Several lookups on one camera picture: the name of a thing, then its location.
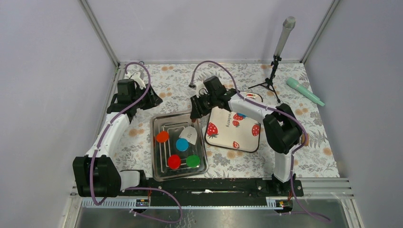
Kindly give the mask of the silver microphone on stand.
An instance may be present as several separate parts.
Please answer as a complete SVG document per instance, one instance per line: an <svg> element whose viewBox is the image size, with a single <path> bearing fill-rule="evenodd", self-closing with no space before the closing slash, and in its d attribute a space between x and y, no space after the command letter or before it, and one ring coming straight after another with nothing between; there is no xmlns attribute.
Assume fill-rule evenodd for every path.
<svg viewBox="0 0 403 228"><path fill-rule="evenodd" d="M296 25L296 18L295 17L288 16L285 19L285 21L283 22L283 26L282 26L282 32L280 34L280 37L279 37L275 52L273 54L273 61L270 64L272 66L270 76L265 78L265 81L263 83L256 84L256 85L248 87L248 89L252 89L252 88L255 88L255 87L258 87L258 86L266 88L267 90L271 91L274 94L274 96L275 96L275 98L276 98L278 103L280 103L281 100L280 100L280 98L279 98L279 96L278 96L278 94L277 94L277 92L276 92L276 90L274 88L273 79L276 76L276 71L278 69L278 65L279 65L280 61L282 60L281 54L283 52L285 44L286 44L286 42L288 40L288 37L289 37L291 31L294 29L295 25Z"/></svg>

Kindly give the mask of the wooden double-ended dough roller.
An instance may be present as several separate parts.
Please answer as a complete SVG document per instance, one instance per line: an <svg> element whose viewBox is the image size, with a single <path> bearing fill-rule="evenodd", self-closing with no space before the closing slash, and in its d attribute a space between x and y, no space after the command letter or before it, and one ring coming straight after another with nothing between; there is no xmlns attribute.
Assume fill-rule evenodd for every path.
<svg viewBox="0 0 403 228"><path fill-rule="evenodd" d="M301 135L301 144L304 146L309 146L309 133L303 133Z"/></svg>

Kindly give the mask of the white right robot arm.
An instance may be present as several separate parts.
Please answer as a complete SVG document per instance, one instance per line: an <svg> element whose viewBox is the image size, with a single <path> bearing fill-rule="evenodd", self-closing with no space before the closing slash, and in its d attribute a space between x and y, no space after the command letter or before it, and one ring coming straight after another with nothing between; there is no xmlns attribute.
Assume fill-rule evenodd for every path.
<svg viewBox="0 0 403 228"><path fill-rule="evenodd" d="M190 100L192 104L192 120L200 119L211 113L215 107L243 114L263 125L267 142L275 152L273 191L280 196L291 190L293 176L293 154L301 145L299 140L305 130L296 119L290 107L265 105L240 94L235 89L227 89L216 76L203 82L191 82L189 87L195 90Z"/></svg>

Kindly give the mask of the mint green handheld tool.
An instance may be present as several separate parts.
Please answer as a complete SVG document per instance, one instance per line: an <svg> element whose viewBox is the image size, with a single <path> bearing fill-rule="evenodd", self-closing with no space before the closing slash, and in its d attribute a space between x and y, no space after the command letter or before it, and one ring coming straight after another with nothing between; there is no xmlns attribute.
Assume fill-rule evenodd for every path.
<svg viewBox="0 0 403 228"><path fill-rule="evenodd" d="M305 96L306 98L308 98L310 101L312 101L313 103L323 107L325 106L325 103L322 102L320 100L319 97L317 97L316 95L314 95L312 92L310 92L308 89L306 89L305 87L303 87L302 84L300 84L297 80L289 77L286 80L286 83L289 87L295 89L296 91L298 91L299 93L301 93L303 96Z"/></svg>

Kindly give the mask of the green dough disc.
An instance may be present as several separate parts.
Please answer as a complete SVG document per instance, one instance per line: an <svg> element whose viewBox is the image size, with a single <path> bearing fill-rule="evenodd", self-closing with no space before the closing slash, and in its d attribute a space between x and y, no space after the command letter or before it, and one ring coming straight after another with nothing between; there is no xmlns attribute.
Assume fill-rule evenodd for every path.
<svg viewBox="0 0 403 228"><path fill-rule="evenodd" d="M186 165L190 168L197 168L201 163L198 155L190 155L186 158Z"/></svg>

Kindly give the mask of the blue dough piece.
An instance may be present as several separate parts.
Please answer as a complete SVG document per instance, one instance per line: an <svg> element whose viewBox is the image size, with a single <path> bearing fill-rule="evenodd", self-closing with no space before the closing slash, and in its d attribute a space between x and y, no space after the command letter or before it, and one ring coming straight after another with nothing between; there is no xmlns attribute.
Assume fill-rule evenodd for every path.
<svg viewBox="0 0 403 228"><path fill-rule="evenodd" d="M176 149L180 152L184 152L189 148L189 142L184 138L179 138L175 143Z"/></svg>

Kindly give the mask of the white strawberry print tray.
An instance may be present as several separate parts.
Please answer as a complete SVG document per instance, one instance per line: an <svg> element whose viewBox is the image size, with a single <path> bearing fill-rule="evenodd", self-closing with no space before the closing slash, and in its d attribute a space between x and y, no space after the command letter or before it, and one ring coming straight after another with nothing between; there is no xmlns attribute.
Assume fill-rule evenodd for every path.
<svg viewBox="0 0 403 228"><path fill-rule="evenodd" d="M236 112L215 107L211 110L205 132L208 145L254 153L259 148L261 124Z"/></svg>

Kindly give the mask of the metal spatula wooden handle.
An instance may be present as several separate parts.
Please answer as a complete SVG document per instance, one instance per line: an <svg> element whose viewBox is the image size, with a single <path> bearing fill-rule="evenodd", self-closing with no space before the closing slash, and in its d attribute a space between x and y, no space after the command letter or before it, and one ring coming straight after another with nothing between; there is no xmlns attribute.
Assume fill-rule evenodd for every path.
<svg viewBox="0 0 403 228"><path fill-rule="evenodd" d="M179 138L185 139L189 144L196 145L198 132L195 128L195 120L191 120L179 135Z"/></svg>

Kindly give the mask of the blue dough scrap strip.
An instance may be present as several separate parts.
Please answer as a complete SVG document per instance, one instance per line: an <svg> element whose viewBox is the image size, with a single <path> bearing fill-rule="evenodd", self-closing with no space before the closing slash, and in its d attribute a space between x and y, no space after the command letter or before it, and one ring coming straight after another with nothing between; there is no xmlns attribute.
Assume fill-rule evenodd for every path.
<svg viewBox="0 0 403 228"><path fill-rule="evenodd" d="M238 115L239 117L242 117L243 119L245 119L245 118L247 117L246 115L241 114L241 113L237 113L237 115Z"/></svg>

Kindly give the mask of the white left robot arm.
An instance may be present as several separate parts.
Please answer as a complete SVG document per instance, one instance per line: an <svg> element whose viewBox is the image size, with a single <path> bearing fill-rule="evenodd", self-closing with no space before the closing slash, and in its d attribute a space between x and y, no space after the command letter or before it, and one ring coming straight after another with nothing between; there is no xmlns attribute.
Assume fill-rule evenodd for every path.
<svg viewBox="0 0 403 228"><path fill-rule="evenodd" d="M117 83L106 111L106 121L92 147L73 160L77 191L81 197L116 197L129 188L135 195L147 191L145 174L138 170L119 171L113 162L118 143L137 111L157 107L162 99L141 79Z"/></svg>

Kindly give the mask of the orange dough disc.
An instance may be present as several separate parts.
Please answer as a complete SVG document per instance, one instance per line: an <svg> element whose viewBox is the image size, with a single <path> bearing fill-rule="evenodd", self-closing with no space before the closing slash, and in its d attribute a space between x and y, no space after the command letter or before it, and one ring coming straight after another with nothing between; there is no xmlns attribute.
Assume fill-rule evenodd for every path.
<svg viewBox="0 0 403 228"><path fill-rule="evenodd" d="M160 131L156 136L155 140L158 143L165 143L169 140L169 134L167 131Z"/></svg>

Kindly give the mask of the red dough disc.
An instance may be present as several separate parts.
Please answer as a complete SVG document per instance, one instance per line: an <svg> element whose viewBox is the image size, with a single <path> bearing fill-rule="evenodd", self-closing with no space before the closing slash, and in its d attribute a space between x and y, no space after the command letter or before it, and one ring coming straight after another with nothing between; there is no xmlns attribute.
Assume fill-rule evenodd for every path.
<svg viewBox="0 0 403 228"><path fill-rule="evenodd" d="M172 170L177 170L181 166L181 163L181 158L176 154L171 155L167 160L168 167Z"/></svg>

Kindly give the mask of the stainless steel baking tray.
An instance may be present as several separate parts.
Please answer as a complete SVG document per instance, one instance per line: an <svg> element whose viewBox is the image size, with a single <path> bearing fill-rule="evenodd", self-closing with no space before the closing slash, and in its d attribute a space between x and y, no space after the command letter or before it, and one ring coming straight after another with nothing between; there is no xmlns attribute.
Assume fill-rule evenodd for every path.
<svg viewBox="0 0 403 228"><path fill-rule="evenodd" d="M190 111L185 111L160 114L151 119L152 168L156 181L207 172L209 165L202 128L190 115Z"/></svg>

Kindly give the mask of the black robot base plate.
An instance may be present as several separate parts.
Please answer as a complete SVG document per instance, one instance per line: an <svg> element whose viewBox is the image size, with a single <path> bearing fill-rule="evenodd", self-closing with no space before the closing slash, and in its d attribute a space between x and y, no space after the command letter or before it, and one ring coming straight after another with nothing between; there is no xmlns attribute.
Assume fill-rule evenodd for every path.
<svg viewBox="0 0 403 228"><path fill-rule="evenodd" d="M126 190L120 196L145 197L151 206L175 206L172 194L181 206L266 206L267 198L290 200L304 195L299 180L281 183L272 178L182 178L158 182L150 178L140 190Z"/></svg>

